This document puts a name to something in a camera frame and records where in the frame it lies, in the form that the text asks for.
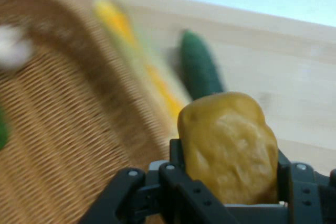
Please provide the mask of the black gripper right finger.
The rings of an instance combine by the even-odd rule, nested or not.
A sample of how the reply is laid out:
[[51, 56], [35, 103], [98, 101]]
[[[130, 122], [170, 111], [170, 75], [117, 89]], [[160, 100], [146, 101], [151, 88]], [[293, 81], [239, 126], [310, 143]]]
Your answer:
[[322, 175], [279, 152], [277, 179], [278, 199], [287, 203], [289, 223], [335, 223], [335, 169]]

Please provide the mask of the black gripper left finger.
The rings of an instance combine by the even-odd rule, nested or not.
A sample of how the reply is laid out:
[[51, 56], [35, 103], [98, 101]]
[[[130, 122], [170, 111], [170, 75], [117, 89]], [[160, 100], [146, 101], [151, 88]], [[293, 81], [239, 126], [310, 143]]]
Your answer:
[[180, 140], [170, 141], [170, 160], [145, 173], [119, 170], [79, 223], [236, 223], [236, 218], [199, 180], [184, 171]]

